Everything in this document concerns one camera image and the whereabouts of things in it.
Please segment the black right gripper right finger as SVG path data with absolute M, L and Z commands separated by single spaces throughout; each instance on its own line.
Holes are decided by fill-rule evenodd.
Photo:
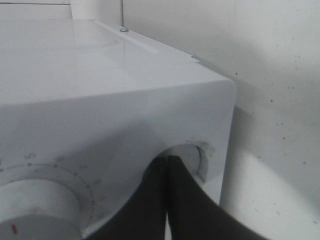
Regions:
M 173 240 L 264 240 L 201 189 L 182 159 L 167 158 L 167 212 Z

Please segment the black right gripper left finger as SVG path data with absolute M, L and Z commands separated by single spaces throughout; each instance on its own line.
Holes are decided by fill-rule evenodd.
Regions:
M 163 240 L 166 231 L 166 159 L 155 158 L 127 203 L 88 240 Z

